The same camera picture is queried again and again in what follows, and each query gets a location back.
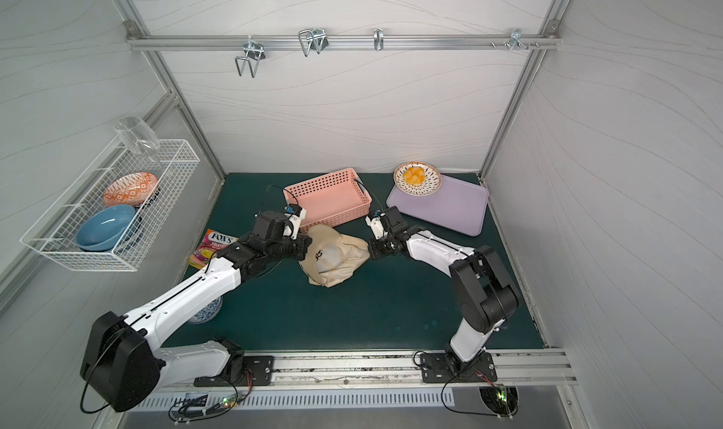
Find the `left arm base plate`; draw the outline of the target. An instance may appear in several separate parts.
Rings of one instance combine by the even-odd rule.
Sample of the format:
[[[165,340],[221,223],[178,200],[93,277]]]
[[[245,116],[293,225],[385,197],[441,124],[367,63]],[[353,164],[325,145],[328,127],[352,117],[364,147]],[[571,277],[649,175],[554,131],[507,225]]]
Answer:
[[[269,386],[274,372],[274,361],[273,356],[233,357],[220,374],[197,377],[193,385],[197,388]]]

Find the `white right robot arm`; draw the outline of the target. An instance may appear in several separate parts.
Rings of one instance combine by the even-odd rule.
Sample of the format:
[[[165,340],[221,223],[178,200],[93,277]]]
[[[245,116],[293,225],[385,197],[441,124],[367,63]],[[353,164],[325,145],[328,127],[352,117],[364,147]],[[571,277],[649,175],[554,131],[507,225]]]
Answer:
[[[410,225],[395,207],[372,211],[365,222],[373,233],[369,241],[372,259],[400,255],[426,263],[452,281],[462,316],[450,341],[457,361],[473,361],[493,332],[520,308],[519,287],[489,246],[468,248],[447,241]]]

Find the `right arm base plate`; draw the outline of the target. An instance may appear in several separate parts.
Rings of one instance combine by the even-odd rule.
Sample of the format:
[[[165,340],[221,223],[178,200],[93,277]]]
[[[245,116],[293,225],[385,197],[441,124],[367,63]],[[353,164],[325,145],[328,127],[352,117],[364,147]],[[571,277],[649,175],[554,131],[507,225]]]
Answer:
[[[417,351],[412,356],[412,362],[421,371],[422,380],[427,384],[489,384],[498,380],[493,357],[489,352],[481,352],[471,361],[463,362],[452,352]]]

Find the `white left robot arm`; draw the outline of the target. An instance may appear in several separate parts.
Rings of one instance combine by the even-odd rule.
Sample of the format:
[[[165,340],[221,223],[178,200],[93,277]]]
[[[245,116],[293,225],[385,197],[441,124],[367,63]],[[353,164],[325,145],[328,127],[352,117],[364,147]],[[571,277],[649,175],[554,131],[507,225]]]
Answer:
[[[229,342],[175,348],[165,341],[213,301],[284,260],[304,260],[312,240],[301,233],[306,212],[290,204],[258,214],[252,231],[217,251],[191,278],[123,315],[107,312],[92,325],[80,376],[117,412],[134,408],[159,388],[222,374]]]

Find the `beige baseball cap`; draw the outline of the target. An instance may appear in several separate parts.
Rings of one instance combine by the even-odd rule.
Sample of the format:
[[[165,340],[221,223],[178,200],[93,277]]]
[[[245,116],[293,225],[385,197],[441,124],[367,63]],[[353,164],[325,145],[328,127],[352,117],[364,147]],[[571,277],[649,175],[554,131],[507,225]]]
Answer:
[[[310,227],[307,234],[312,244],[299,265],[311,285],[331,288],[341,284],[370,259],[369,246],[361,238],[322,224]]]

